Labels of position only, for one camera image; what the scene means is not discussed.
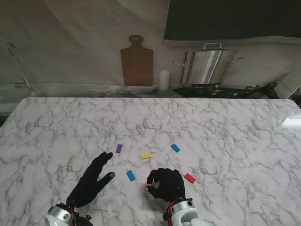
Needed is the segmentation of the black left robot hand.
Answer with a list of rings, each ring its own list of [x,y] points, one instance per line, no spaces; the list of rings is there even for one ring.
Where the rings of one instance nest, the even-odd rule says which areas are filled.
[[[67,206],[80,208],[90,204],[98,193],[115,177],[114,172],[109,172],[102,179],[98,180],[104,165],[112,156],[113,153],[103,152],[91,162],[66,199]]]

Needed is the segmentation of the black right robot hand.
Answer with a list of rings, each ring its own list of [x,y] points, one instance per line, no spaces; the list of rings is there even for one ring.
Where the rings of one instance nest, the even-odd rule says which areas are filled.
[[[172,203],[177,199],[185,199],[185,186],[178,170],[159,168],[152,170],[147,177],[147,184],[158,183],[158,187],[148,186],[148,192],[155,199],[163,199]]]

